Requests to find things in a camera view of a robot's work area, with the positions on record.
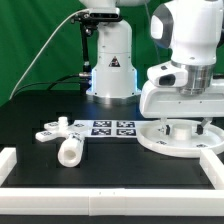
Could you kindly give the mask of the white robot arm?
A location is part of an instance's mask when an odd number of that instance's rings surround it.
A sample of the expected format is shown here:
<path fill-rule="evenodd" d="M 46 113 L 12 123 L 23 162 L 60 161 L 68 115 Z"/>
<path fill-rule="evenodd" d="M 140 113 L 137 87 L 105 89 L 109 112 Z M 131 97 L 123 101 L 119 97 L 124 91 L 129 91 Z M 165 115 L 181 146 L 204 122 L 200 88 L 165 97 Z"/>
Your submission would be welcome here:
<path fill-rule="evenodd" d="M 146 1 L 80 0 L 99 32 L 88 96 L 103 103 L 139 97 L 145 118 L 224 116 L 224 81 L 214 78 L 224 1 L 170 0 L 156 8 L 151 37 L 172 54 L 169 61 L 148 69 L 148 80 L 139 89 L 131 60 L 132 29 L 120 17 L 120 8 Z"/>

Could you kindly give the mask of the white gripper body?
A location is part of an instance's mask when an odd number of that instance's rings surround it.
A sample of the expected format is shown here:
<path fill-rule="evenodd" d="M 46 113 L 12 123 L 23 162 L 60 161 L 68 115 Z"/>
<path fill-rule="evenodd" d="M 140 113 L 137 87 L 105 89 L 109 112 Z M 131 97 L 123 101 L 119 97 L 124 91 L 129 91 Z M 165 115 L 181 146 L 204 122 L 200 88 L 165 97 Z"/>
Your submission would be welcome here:
<path fill-rule="evenodd" d="M 182 95 L 177 88 L 155 87 L 147 81 L 140 97 L 145 118 L 224 117 L 224 81 L 213 80 L 202 94 Z"/>

